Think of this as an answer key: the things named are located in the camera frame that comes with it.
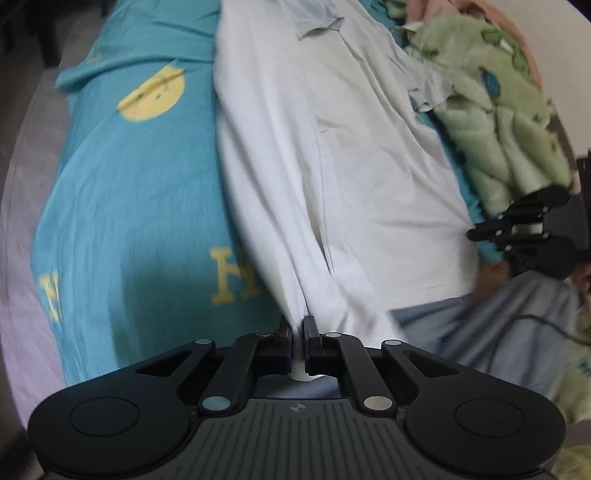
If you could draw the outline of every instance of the round pad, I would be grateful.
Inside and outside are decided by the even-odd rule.
[[[41,466],[71,478],[106,478],[160,464],[189,432],[176,389],[168,378],[121,371],[52,395],[29,422]]]
[[[513,435],[523,426],[523,414],[504,400],[479,398],[460,405],[456,420],[470,433],[500,439]]]
[[[110,437],[129,430],[139,419],[139,409],[121,398],[95,398],[78,405],[70,421],[78,432]]]
[[[477,372],[424,381],[404,427],[436,463],[462,475],[495,478],[539,471],[566,431],[546,398]]]

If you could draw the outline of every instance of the blue blanket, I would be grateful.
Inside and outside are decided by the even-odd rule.
[[[120,0],[62,73],[72,124],[31,260],[75,384],[198,338],[275,331],[217,166],[219,0]]]

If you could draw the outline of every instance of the pink cloth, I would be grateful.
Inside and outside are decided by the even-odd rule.
[[[501,10],[493,7],[486,0],[408,0],[406,11],[407,23],[454,13],[474,15],[475,17],[483,15],[517,40],[530,66],[531,79],[538,87],[542,87],[542,77],[534,55],[517,25],[507,18]]]

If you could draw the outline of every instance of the light green cloth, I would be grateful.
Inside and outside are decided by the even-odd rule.
[[[505,31],[446,15],[427,21],[407,51],[452,81],[454,95],[434,111],[464,152],[466,173],[490,215],[550,184],[570,186],[566,157],[545,130],[548,102]]]
[[[382,0],[382,4],[388,11],[388,16],[394,20],[406,18],[407,0]]]
[[[560,480],[591,478],[591,445],[580,445],[558,454],[552,473]]]

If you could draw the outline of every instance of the gray bedsheet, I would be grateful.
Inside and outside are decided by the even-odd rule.
[[[84,58],[101,25],[97,9],[79,15],[67,37],[60,69]],[[58,72],[46,70],[35,91],[0,204],[0,340],[23,425],[39,402],[64,386],[56,343],[30,266],[31,239],[54,182],[69,123],[66,99],[54,88]]]

